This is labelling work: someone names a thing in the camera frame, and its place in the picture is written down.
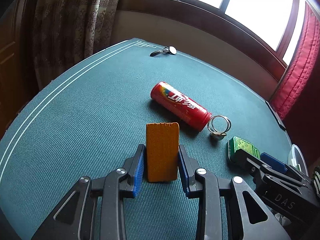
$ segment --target green tin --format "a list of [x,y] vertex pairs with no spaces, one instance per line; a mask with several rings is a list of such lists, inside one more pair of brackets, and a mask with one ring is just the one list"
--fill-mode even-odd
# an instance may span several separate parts
[[233,160],[233,156],[236,150],[238,149],[243,149],[251,155],[255,156],[256,158],[260,159],[260,152],[257,148],[253,146],[253,144],[237,136],[234,136],[228,141],[228,157],[229,161],[231,161],[232,163],[235,163],[235,161]]

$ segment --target orange foam block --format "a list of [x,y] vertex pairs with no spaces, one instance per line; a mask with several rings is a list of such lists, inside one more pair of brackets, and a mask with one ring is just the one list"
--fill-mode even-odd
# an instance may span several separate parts
[[148,181],[178,177],[179,124],[148,123],[146,126]]

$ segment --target beige curtain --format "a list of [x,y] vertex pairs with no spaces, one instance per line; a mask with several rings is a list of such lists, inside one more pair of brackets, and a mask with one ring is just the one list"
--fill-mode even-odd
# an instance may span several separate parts
[[118,0],[38,0],[33,57],[39,89],[109,46]]

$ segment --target window frame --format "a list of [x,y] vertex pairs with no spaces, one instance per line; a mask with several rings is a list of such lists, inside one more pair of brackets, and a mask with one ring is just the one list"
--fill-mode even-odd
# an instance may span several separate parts
[[[280,81],[288,67],[282,57],[297,21],[299,0],[292,2],[289,20],[277,50],[273,50],[258,35],[225,14],[229,1],[222,0],[220,8],[216,8],[199,0],[119,0],[118,9],[154,14],[201,29],[239,49]],[[204,21],[211,22],[211,25],[217,27],[216,30]]]

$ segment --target red can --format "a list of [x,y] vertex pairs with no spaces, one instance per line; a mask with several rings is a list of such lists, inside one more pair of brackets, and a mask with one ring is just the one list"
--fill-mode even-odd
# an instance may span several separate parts
[[201,131],[211,118],[210,112],[166,82],[156,84],[150,96],[198,131]]

